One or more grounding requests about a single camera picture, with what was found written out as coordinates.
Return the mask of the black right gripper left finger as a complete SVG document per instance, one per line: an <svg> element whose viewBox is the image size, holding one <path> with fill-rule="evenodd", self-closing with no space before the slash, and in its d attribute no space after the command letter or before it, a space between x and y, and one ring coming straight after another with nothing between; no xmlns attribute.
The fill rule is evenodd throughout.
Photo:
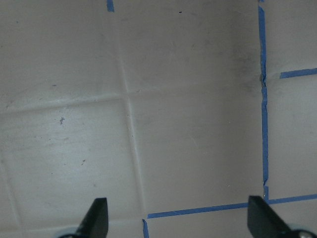
<svg viewBox="0 0 317 238"><path fill-rule="evenodd" d="M96 198L77 230L60 238L106 238L109 229L107 198Z"/></svg>

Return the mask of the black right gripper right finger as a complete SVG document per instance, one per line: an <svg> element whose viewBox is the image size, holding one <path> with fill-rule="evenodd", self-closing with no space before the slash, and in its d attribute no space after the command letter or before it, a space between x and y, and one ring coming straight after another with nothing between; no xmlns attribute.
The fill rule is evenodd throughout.
<svg viewBox="0 0 317 238"><path fill-rule="evenodd" d="M315 238L305 229L292 229L260 196L249 196L247 227L254 238Z"/></svg>

